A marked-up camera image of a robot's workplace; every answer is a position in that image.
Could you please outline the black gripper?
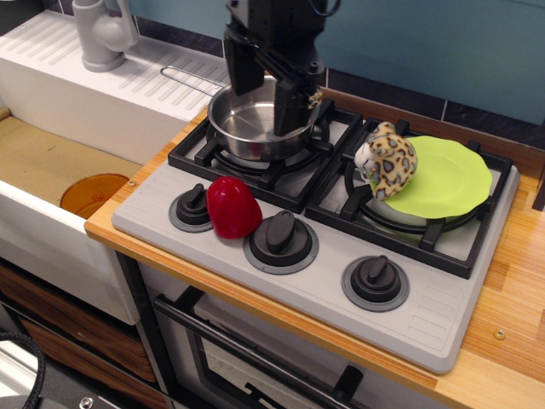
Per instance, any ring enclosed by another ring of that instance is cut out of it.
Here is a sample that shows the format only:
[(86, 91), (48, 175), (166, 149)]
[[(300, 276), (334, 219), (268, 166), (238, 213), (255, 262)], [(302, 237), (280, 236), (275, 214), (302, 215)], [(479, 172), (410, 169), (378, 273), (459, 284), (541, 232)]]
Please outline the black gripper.
[(318, 116), (324, 63), (314, 42), (323, 32), (326, 1), (227, 1), (231, 20), (224, 48), (236, 95), (260, 88), (266, 72), (277, 81), (273, 134), (308, 127)]

